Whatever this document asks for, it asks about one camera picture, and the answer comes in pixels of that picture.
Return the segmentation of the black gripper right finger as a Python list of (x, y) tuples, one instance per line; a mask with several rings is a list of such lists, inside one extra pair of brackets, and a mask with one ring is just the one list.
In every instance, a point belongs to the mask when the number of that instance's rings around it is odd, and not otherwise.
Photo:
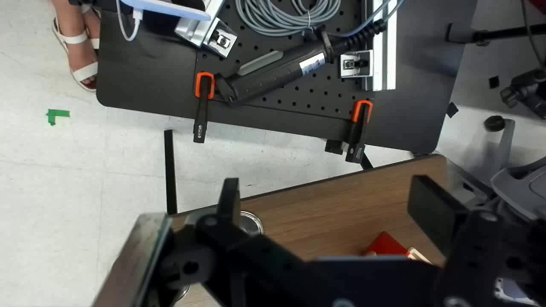
[(444, 255), (468, 218), (468, 208), (429, 175), (412, 177), (408, 213)]

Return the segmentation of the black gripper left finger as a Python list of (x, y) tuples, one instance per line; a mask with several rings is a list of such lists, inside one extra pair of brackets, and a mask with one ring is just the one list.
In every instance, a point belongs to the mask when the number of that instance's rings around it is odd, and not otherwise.
[(217, 208), (219, 226), (228, 230), (240, 225), (241, 220), (241, 189), (238, 177), (228, 177), (222, 186)]

